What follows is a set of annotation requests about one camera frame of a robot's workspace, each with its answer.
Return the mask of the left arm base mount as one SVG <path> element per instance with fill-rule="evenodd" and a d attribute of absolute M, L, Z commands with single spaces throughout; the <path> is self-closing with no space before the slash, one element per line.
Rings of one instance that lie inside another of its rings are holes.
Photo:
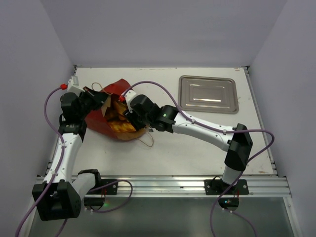
<path fill-rule="evenodd" d="M 102 207 L 106 206 L 106 197 L 114 196 L 117 194 L 118 184 L 114 183 L 109 185 L 110 183 L 116 181 L 115 179 L 102 179 L 101 183 L 98 187 L 105 186 L 103 188 L 99 188 L 94 191 L 89 191 L 88 196 L 83 200 L 84 207 L 88 210 L 100 210 Z"/>

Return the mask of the braided fake bread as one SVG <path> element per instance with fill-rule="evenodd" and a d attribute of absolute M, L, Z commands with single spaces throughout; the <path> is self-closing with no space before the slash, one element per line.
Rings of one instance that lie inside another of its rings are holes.
<path fill-rule="evenodd" d="M 109 127 L 115 133 L 135 132 L 134 126 L 125 120 L 113 120 L 108 122 Z"/>

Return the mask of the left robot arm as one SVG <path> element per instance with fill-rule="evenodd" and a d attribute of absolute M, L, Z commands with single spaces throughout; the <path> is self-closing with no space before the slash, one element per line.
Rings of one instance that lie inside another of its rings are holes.
<path fill-rule="evenodd" d="M 75 160 L 87 129 L 85 118 L 91 111 L 103 106 L 108 98 L 105 92 L 88 87 L 79 94 L 67 92 L 61 96 L 62 114 L 59 117 L 58 145 L 51 168 L 41 184 L 33 187 L 32 195 L 42 221 L 77 218 L 84 196 L 97 194 L 103 182 L 96 169 L 80 171 L 72 179 Z"/>

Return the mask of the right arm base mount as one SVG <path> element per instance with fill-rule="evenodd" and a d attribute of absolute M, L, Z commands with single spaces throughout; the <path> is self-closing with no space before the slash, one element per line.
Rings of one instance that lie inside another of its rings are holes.
<path fill-rule="evenodd" d="M 218 176 L 213 179 L 204 180 L 204 190 L 206 195 L 220 195 L 229 185 L 224 183 Z M 231 197 L 221 197 L 218 200 L 218 204 L 225 210 L 235 211 L 239 206 L 239 196 L 248 195 L 249 189 L 247 181 L 239 179 L 225 195 Z"/>

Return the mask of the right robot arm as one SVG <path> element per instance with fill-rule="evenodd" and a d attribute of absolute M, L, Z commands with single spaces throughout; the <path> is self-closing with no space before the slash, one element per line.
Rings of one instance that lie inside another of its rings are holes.
<path fill-rule="evenodd" d="M 239 123 L 231 127 L 198 121 L 174 106 L 159 107 L 149 97 L 131 90 L 123 99 L 127 104 L 123 114 L 136 130 L 148 127 L 159 132 L 188 135 L 226 152 L 220 188 L 226 194 L 237 189 L 238 176 L 245 171 L 253 146 L 245 125 Z"/>

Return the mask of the red paper bag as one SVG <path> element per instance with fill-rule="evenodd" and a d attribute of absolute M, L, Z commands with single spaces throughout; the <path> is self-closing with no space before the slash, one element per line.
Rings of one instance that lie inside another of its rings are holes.
<path fill-rule="evenodd" d="M 129 87 L 130 84 L 124 79 L 101 87 L 100 92 L 105 93 L 108 98 L 101 108 L 93 110 L 87 115 L 85 118 L 87 128 L 115 140 L 127 142 L 137 139 L 144 145 L 152 147 L 154 144 L 152 136 L 150 136 L 150 143 L 141 140 L 141 137 L 149 132 L 144 128 L 137 131 L 123 116 L 127 105 L 120 101 L 119 97 Z"/>

